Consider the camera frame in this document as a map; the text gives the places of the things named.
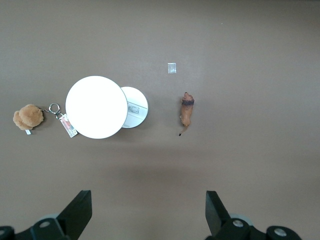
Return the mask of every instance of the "white circular object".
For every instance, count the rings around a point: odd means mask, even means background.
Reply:
[[[128,116],[123,128],[130,129],[141,124],[148,114],[148,102],[145,95],[136,88],[124,86],[121,88],[128,102]]]
[[[114,81],[103,76],[88,76],[70,89],[65,111],[80,134],[104,139],[121,129],[128,115],[128,103]]]

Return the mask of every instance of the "gray surface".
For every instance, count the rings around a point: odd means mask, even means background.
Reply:
[[[319,239],[319,65],[318,1],[2,0],[0,225],[22,231],[90,189],[82,240],[203,240],[216,190],[261,231]],[[145,122],[102,140],[53,115],[31,136],[12,122],[27,104],[64,111],[91,75],[142,91]]]

